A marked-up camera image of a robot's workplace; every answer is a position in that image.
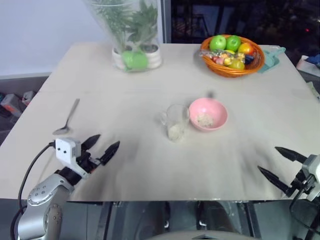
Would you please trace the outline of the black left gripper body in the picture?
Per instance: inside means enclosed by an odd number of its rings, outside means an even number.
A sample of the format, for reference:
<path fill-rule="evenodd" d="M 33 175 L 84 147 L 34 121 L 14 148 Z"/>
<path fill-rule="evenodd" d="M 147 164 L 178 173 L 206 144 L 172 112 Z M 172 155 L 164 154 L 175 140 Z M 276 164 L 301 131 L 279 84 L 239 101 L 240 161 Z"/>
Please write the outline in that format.
<path fill-rule="evenodd" d="M 76 158 L 76 163 L 88 174 L 93 173 L 96 168 L 102 164 L 104 155 L 100 157 L 92 157 L 91 153 L 81 150 L 80 156 Z"/>

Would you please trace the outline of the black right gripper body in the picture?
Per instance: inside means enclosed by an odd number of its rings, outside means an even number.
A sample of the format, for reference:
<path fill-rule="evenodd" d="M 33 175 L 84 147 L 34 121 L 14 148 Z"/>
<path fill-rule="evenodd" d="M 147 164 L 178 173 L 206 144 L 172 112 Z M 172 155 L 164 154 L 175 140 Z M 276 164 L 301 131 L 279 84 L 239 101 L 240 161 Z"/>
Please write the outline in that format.
<path fill-rule="evenodd" d="M 316 197 L 316 164 L 303 164 L 301 170 L 297 173 L 291 182 L 291 188 L 294 190 L 302 190 L 307 198 Z"/>

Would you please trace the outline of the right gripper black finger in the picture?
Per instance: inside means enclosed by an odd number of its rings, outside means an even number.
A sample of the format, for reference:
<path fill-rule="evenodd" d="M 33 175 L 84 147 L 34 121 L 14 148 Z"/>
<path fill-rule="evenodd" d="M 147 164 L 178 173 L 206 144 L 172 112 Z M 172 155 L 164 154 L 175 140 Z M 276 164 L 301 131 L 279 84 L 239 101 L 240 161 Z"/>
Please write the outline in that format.
<path fill-rule="evenodd" d="M 295 190 L 283 183 L 278 176 L 261 166 L 257 166 L 257 168 L 270 183 L 272 183 L 275 187 L 280 189 L 287 197 L 292 196 Z"/>
<path fill-rule="evenodd" d="M 279 147 L 279 146 L 275 146 L 274 147 L 283 157 L 285 157 L 286 159 L 294 162 L 294 161 L 297 161 L 301 164 L 303 164 L 306 160 L 307 160 L 307 157 L 303 156 L 302 154 L 296 152 L 296 151 L 293 151 L 291 149 L 287 149 L 287 148 L 284 148 L 284 147 Z"/>

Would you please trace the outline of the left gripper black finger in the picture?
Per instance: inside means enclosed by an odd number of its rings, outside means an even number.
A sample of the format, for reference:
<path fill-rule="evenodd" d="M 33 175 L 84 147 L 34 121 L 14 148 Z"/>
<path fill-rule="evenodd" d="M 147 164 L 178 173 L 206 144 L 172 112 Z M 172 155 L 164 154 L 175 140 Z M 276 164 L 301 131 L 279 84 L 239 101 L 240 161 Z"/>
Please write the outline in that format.
<path fill-rule="evenodd" d="M 92 148 L 96 142 L 98 141 L 98 139 L 100 138 L 100 134 L 96 134 L 93 136 L 90 136 L 89 138 L 87 138 L 82 144 L 81 144 L 81 151 L 82 152 L 86 152 L 87 150 L 89 150 L 90 148 Z"/>
<path fill-rule="evenodd" d="M 104 154 L 99 158 L 100 164 L 105 166 L 112 157 L 116 154 L 120 146 L 120 141 L 117 141 L 110 145 Z"/>

